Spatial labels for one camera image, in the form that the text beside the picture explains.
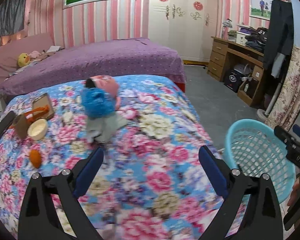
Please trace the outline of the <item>person's hand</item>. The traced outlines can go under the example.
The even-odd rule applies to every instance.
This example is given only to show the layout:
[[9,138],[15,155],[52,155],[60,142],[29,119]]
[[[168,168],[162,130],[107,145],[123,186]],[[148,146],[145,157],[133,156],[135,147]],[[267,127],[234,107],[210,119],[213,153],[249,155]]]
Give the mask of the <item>person's hand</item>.
[[293,185],[292,192],[290,194],[290,198],[288,200],[287,206],[291,206],[295,202],[298,195],[299,187],[300,187],[300,178],[298,177]]

